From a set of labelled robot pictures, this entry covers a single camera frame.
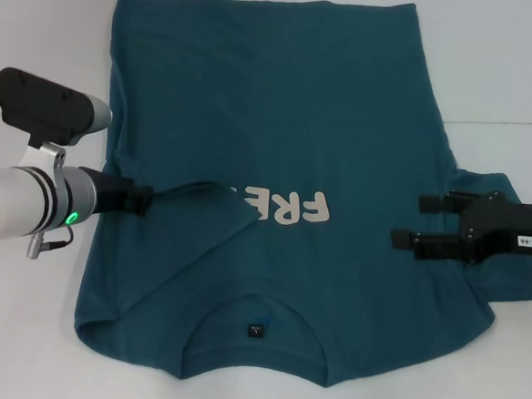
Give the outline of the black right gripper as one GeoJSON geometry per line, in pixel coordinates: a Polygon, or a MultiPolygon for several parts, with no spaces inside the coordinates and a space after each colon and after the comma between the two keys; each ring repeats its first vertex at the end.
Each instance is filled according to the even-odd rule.
{"type": "Polygon", "coordinates": [[[487,194],[450,190],[444,196],[421,195],[421,213],[459,213],[459,234],[392,229],[394,249],[412,251],[417,260],[479,263],[497,254],[532,256],[532,204],[487,194]]]}

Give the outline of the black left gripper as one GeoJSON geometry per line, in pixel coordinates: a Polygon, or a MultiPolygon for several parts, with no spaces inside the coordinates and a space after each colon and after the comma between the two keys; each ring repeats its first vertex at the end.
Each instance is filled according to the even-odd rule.
{"type": "Polygon", "coordinates": [[[95,214],[125,211],[145,217],[152,196],[151,187],[134,186],[131,178],[121,178],[86,167],[81,170],[89,176],[95,188],[95,214]]]}

